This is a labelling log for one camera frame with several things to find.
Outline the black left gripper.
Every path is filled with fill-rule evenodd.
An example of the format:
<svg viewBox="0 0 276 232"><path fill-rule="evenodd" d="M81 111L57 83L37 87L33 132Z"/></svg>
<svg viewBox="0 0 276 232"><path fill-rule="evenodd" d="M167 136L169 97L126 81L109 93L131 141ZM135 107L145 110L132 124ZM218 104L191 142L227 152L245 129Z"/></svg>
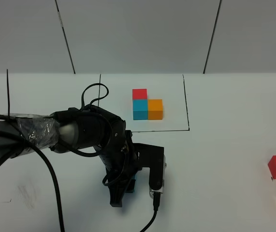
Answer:
<svg viewBox="0 0 276 232"><path fill-rule="evenodd" d="M131 138L132 132L126 130L123 134L118 134L109 146L99 153L106 169L102 183L109 188L112 207L122 207L122 199L137 172L135 163L138 157Z"/></svg>

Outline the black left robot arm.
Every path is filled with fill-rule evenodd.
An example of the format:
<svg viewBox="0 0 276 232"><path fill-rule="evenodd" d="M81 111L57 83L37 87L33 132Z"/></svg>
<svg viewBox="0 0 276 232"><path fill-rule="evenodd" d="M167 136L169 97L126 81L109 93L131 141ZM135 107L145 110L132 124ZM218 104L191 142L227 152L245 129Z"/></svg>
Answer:
<svg viewBox="0 0 276 232"><path fill-rule="evenodd" d="M100 157L110 205L121 207L124 194L135 187L138 158L131 137L124 120L97 106L70 108L49 116L0 115L0 166L8 159L45 148Z"/></svg>

